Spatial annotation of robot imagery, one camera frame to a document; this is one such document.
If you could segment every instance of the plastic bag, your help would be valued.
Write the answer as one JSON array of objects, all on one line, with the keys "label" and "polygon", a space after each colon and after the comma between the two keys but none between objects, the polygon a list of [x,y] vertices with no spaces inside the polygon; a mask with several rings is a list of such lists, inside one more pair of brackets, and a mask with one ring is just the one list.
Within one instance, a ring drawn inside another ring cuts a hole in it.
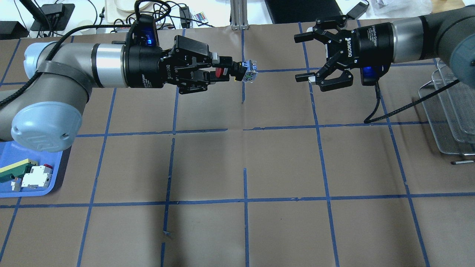
[{"label": "plastic bag", "polygon": [[432,12],[431,0],[371,0],[376,16],[385,14],[393,18],[416,17]]}]

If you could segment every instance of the robotic arm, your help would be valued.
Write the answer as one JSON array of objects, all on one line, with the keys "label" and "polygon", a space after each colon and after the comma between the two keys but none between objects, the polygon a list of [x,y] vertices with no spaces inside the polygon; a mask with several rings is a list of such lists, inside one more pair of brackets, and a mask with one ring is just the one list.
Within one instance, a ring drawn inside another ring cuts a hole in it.
[{"label": "robotic arm", "polygon": [[[45,60],[55,42],[36,43],[25,52],[29,78],[41,75],[16,99],[0,106],[0,142],[58,152],[70,147],[82,123],[93,87],[162,88],[177,85],[180,94],[206,91],[208,85],[253,81],[255,62],[235,62],[209,51],[207,44],[176,36],[173,48],[159,46],[152,16],[141,15],[125,42],[68,43]],[[215,71],[202,70],[215,67]],[[14,91],[0,92],[0,100]]]},{"label": "robotic arm", "polygon": [[[349,71],[360,68],[361,83],[373,86],[391,63],[440,57],[457,78],[475,88],[475,6],[417,18],[341,30],[348,16],[317,19],[311,32],[296,34],[296,43],[316,39],[325,44],[327,62],[316,73],[295,76],[325,92],[353,84]],[[333,34],[327,30],[336,29]],[[336,70],[338,78],[326,79]]]}]

